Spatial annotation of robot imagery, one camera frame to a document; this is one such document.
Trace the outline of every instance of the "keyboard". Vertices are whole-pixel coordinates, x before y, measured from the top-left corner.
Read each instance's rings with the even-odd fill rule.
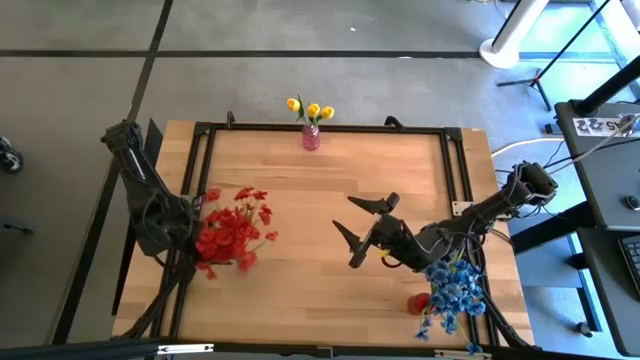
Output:
[[[640,296],[640,236],[620,239],[620,248]]]

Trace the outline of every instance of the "white stand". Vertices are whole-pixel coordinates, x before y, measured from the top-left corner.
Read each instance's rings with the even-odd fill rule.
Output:
[[[520,60],[520,44],[547,3],[549,0],[520,0],[495,42],[494,39],[488,39],[480,45],[480,57],[500,69],[516,66]]]

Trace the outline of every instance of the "blue flowers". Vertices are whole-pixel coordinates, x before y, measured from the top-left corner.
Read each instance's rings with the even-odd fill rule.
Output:
[[[427,316],[420,324],[420,330],[415,335],[416,339],[423,341],[429,339],[427,332],[433,326],[432,314],[442,316],[443,321],[440,322],[440,326],[449,335],[458,329],[459,313],[467,312],[474,316],[484,314],[486,306],[481,300],[483,292],[476,283],[482,275],[479,267],[465,260],[453,261],[450,264],[436,261],[426,268],[425,275],[431,282],[432,291],[426,308]],[[476,346],[473,350],[482,351],[477,345],[473,346]]]
[[[468,343],[467,344],[467,351],[469,351],[469,355],[473,355],[475,353],[481,353],[482,352],[482,348],[480,347],[480,345],[476,345],[474,343]]]

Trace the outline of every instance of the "concrete floor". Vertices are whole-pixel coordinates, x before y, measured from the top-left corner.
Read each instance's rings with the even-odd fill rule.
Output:
[[[0,3],[0,49],[147,49],[162,3],[5,0]],[[475,51],[503,21],[493,4],[466,0],[390,4],[180,1],[173,6],[160,47]],[[554,33],[564,36],[583,21],[584,9],[550,6],[539,23],[553,24]],[[335,16],[327,16],[328,23],[321,26],[318,14],[326,13]],[[587,37],[592,40],[577,43],[573,51],[607,51],[600,36],[590,29]],[[526,50],[548,52],[562,46],[564,40],[550,43],[550,38],[556,37],[536,25],[525,41]],[[49,341],[109,160],[98,139],[105,128],[126,117],[143,61],[0,58],[0,132],[26,158],[20,174],[0,174],[0,213],[20,216],[38,227],[30,237],[0,235],[0,347]],[[407,125],[479,127],[487,129],[496,149],[539,137],[542,126],[553,121],[534,90],[495,86],[531,77],[545,64],[522,61],[515,69],[497,70],[478,59],[158,59],[138,121],[146,126],[153,117],[164,129],[166,121],[175,119],[222,121],[228,110],[241,122],[288,121],[291,114],[284,99],[301,93],[334,104],[336,123],[379,124],[392,114]],[[543,83],[555,103],[587,95],[617,70],[611,61],[565,60]],[[625,91],[618,99],[633,97]],[[556,146],[514,149],[495,159],[496,168],[508,169],[524,159],[546,161]],[[558,154],[562,156],[566,148]],[[568,190],[577,184],[573,170],[559,173],[557,179],[561,190],[551,211],[583,196]],[[71,341],[110,335],[125,209],[119,185]],[[553,306],[575,307],[575,300],[556,301]],[[580,346],[580,342],[565,346],[557,341],[574,336],[562,328],[553,329],[556,341],[546,340],[550,325],[545,324],[552,318],[539,316],[541,321],[532,319],[538,344],[564,352]],[[615,350],[607,351],[604,355],[616,356]]]

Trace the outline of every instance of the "wooden tabletop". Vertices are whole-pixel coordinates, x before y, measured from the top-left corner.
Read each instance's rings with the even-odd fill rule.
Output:
[[[180,192],[194,126],[170,121],[165,131],[157,170],[175,194]],[[463,138],[474,200],[481,201],[497,191],[487,135],[463,129]],[[453,145],[450,152],[462,198]],[[200,157],[196,174],[201,164]],[[414,340],[419,317],[406,312],[406,302],[428,291],[424,275],[384,267],[375,249],[361,268],[350,268],[347,244],[331,223],[338,220],[364,235],[374,218],[346,197],[379,199],[392,191],[400,195],[393,214],[414,232],[450,218],[437,136],[322,133],[320,148],[308,152],[297,132],[218,131],[208,186],[223,189],[223,205],[230,205],[230,197],[244,186],[268,191],[274,212],[271,228],[280,237],[258,251],[258,262],[246,275],[238,275],[232,266],[218,266],[217,280],[196,274],[180,338],[335,346],[462,347],[468,342],[464,316],[459,317],[463,331],[446,335],[437,322],[428,343]],[[203,214],[209,211],[204,208]],[[497,228],[507,232],[504,224]],[[533,343],[511,246],[489,235],[484,251],[495,303],[520,336]],[[161,273],[136,245],[114,335],[128,330],[149,305]],[[172,308],[170,302],[167,311]],[[169,318],[167,313],[163,334]],[[488,343],[483,317],[479,332],[481,342]]]

